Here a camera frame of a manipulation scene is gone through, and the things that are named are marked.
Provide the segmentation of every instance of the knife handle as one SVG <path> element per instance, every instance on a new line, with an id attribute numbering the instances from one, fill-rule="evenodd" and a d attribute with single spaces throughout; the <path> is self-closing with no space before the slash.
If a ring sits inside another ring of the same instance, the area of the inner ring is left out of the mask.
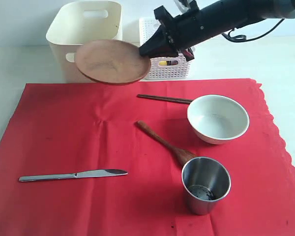
<path id="1" fill-rule="evenodd" d="M 65 179 L 76 178 L 75 174 L 62 174 L 62 175 L 44 175 L 44 176 L 23 176 L 19 178 L 20 182 L 37 181 L 37 180 L 52 180 L 52 179 Z"/>

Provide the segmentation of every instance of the knife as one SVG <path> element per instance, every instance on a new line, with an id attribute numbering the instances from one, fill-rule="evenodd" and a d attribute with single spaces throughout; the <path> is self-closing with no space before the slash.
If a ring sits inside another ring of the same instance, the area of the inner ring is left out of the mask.
<path id="1" fill-rule="evenodd" d="M 51 180 L 51 179 L 67 179 L 67 178 L 93 178 L 93 177 L 109 177 L 109 176 L 123 176 L 127 175 L 127 171 L 117 169 L 84 171 L 72 174 L 61 175 L 44 175 L 44 176 L 23 176 L 19 178 L 20 182 L 37 181 L 37 180 Z"/>

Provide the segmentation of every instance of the cup rim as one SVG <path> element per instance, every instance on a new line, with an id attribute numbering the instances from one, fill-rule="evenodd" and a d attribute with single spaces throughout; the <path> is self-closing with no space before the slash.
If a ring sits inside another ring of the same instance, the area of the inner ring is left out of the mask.
<path id="1" fill-rule="evenodd" d="M 204 97 L 209 97 L 209 96 L 224 97 L 224 98 L 226 98 L 227 100 L 230 100 L 230 101 L 232 101 L 233 103 L 235 103 L 236 105 L 238 105 L 238 106 L 243 110 L 243 112 L 245 113 L 245 116 L 246 116 L 246 120 L 247 120 L 247 124 L 246 124 L 245 128 L 243 129 L 243 131 L 241 131 L 239 134 L 237 134 L 237 135 L 235 135 L 235 136 L 232 136 L 232 137 L 229 137 L 229 138 L 216 138 L 216 137 L 212 137 L 212 136 L 210 136 L 210 135 L 208 135 L 208 134 L 205 134 L 205 133 L 199 131 L 199 130 L 198 130 L 198 129 L 192 124 L 192 122 L 190 121 L 190 117 L 189 117 L 189 112 L 190 112 L 191 104 L 195 103 L 195 102 L 198 101 L 198 100 L 203 99 Z M 189 106 L 188 106 L 188 108 L 187 108 L 187 119 L 188 119 L 190 125 L 192 126 L 192 128 L 194 128 L 197 132 L 201 133 L 202 135 L 204 135 L 204 136 L 206 136 L 206 137 L 208 137 L 208 138 L 210 138 L 210 139 L 219 140 L 219 141 L 233 140 L 233 139 L 236 139 L 236 138 L 242 136 L 244 133 L 246 133 L 246 131 L 248 130 L 249 125 L 250 125 L 250 118 L 249 118 L 249 115 L 248 115 L 246 109 L 245 109 L 240 103 L 238 103 L 237 101 L 235 101 L 235 100 L 233 100 L 233 99 L 231 99 L 231 98 L 229 98 L 229 97 L 227 97 L 227 96 L 218 95 L 218 94 L 207 94 L 207 95 L 203 95 L 203 96 L 200 96 L 200 97 L 197 97 L 196 99 L 194 99 L 194 100 L 189 104 Z"/>
<path id="2" fill-rule="evenodd" d="M 183 182 L 183 172 L 184 172 L 184 170 L 185 170 L 185 168 L 186 168 L 186 166 L 192 161 L 192 160 L 195 160 L 195 159 L 208 159 L 208 160 L 210 160 L 210 161 L 214 161 L 214 162 L 216 162 L 216 163 L 218 163 L 224 170 L 225 170 L 225 172 L 226 172 L 226 174 L 227 174 L 227 177 L 228 177 L 228 180 L 229 180 L 229 186 L 228 186 L 228 189 L 227 189 L 227 191 L 226 191 L 226 193 L 222 196 L 222 197 L 220 197 L 220 198 L 218 198 L 218 199 L 214 199 L 214 200 L 204 200 L 204 199 L 201 199 L 201 198 L 198 198 L 198 197 L 196 197 L 196 196 L 194 196 L 189 190 L 188 190 L 188 188 L 186 187 L 186 185 L 185 185 L 185 183 Z M 217 201 L 219 201 L 219 200 L 222 200 L 223 198 L 225 198 L 227 195 L 228 195 L 228 193 L 230 192 L 230 190 L 231 190 L 231 186 L 232 186 L 232 182 L 231 182 L 231 176 L 230 176 L 230 173 L 227 171 L 227 169 L 219 162 L 219 161 L 217 161 L 217 160 L 214 160 L 213 158 L 210 158 L 210 157 L 206 157 L 206 156 L 198 156 L 198 157 L 194 157 L 194 158 L 192 158 L 192 159 L 190 159 L 189 161 L 187 161 L 185 164 L 184 164 L 184 166 L 183 166 L 183 168 L 182 168 L 182 170 L 181 170 L 181 181 L 182 181 L 182 184 L 183 184 L 183 187 L 185 188 L 185 190 L 193 197 L 193 198 L 195 198 L 195 199 L 197 199 L 197 200 L 200 200 L 200 201 L 203 201 L 203 202 L 208 202 L 208 203 L 214 203 L 214 202 L 217 202 Z"/>

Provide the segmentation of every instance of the chopsticks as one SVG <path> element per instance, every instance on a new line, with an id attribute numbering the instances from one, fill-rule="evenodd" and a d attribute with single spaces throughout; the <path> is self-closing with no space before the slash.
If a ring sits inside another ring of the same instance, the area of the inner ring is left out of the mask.
<path id="1" fill-rule="evenodd" d="M 166 102 L 182 103 L 182 104 L 190 104 L 192 102 L 191 99 L 162 97 L 162 96 L 154 96 L 154 95 L 147 95 L 147 94 L 138 94 L 137 97 L 147 98 L 152 100 L 159 100 L 159 101 L 166 101 Z"/>

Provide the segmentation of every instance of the wooden plate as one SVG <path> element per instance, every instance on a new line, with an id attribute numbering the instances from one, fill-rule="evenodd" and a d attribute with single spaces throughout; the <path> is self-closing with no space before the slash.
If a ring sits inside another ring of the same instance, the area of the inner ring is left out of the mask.
<path id="1" fill-rule="evenodd" d="M 79 47 L 75 63 L 91 80 L 107 84 L 129 84 L 144 78 L 151 67 L 139 48 L 119 40 L 96 40 Z"/>

